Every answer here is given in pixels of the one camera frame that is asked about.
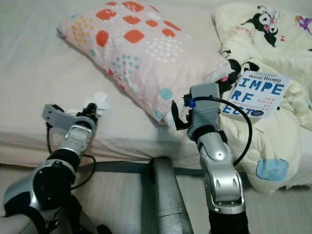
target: robotic arm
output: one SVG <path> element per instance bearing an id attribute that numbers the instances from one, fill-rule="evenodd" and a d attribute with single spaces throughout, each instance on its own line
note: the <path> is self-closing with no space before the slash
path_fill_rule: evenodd
<path id="1" fill-rule="evenodd" d="M 190 93 L 183 96 L 185 106 L 192 108 L 187 116 L 188 122 L 183 123 L 178 118 L 174 101 L 172 114 L 177 130 L 188 129 L 189 139 L 196 142 L 200 152 L 211 234 L 248 234 L 242 181 L 234 168 L 234 155 L 227 144 L 227 138 L 223 131 L 217 131 L 218 97 L 218 86 L 215 83 L 193 86 Z"/>
<path id="2" fill-rule="evenodd" d="M 28 177 L 8 188 L 3 202 L 6 217 L 26 215 L 33 221 L 38 233 L 45 234 L 49 233 L 49 227 L 47 229 L 42 212 L 71 205 L 79 207 L 78 201 L 71 196 L 71 185 L 96 130 L 96 109 L 97 106 L 90 103 L 77 116 L 72 116 L 56 105 L 45 105 L 42 116 L 47 126 L 68 130 L 67 134 L 58 148 Z"/>

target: bed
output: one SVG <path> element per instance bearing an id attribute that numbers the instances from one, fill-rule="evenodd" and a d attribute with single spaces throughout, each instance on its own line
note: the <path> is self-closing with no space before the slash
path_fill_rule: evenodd
<path id="1" fill-rule="evenodd" d="M 231 1 L 173 0 L 153 4 L 218 51 L 220 42 L 210 13 L 227 2 Z M 35 167 L 48 156 L 46 127 L 41 118 L 44 105 L 80 109 L 87 98 L 103 91 L 108 94 L 110 109 L 100 118 L 88 148 L 100 164 L 148 163 L 153 157 L 169 156 L 177 168 L 200 169 L 196 145 L 185 131 L 159 125 L 113 80 L 105 78 L 101 68 L 55 36 L 56 25 L 64 18 L 99 4 L 102 1 L 1 1 L 0 163 Z M 277 0 L 274 5 L 307 15 L 312 11 L 312 5 L 305 1 Z M 54 146 L 60 136 L 54 134 Z M 301 137 L 299 170 L 287 182 L 289 187 L 312 184 L 312 132 L 301 128 Z"/>

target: pillow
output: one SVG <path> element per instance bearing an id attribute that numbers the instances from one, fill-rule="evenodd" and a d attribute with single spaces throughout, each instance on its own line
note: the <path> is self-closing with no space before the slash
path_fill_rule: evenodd
<path id="1" fill-rule="evenodd" d="M 111 1 L 71 16 L 58 34 L 105 69 L 160 123 L 173 99 L 181 100 L 192 85 L 227 64 L 180 25 L 141 2 Z"/>

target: floor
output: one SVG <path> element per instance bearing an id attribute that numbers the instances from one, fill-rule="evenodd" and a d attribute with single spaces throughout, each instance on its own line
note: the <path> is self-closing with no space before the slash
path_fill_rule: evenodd
<path id="1" fill-rule="evenodd" d="M 0 167 L 0 200 L 6 188 L 30 173 L 29 169 Z M 82 180 L 87 173 L 82 173 Z M 178 183 L 195 234 L 207 234 L 208 213 L 202 178 L 178 175 Z M 252 234 L 311 234 L 312 189 L 280 189 L 273 196 L 246 187 L 247 216 Z M 156 234 L 155 190 L 148 175 L 97 172 L 74 192 L 95 224 L 114 234 Z M 4 215 L 3 206 L 0 216 Z"/>

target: blanket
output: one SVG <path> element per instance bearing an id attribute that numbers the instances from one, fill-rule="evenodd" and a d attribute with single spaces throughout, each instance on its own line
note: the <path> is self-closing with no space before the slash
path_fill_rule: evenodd
<path id="1" fill-rule="evenodd" d="M 253 120 L 252 144 L 240 163 L 256 190 L 272 194 L 298 170 L 299 127 L 312 130 L 312 18 L 270 6 L 232 3 L 217 8 L 213 19 L 222 55 L 237 61 L 241 74 L 252 70 L 292 78 L 280 108 Z M 224 99 L 234 86 L 223 93 Z M 221 115 L 220 125 L 238 157 L 247 142 L 247 124 Z"/>

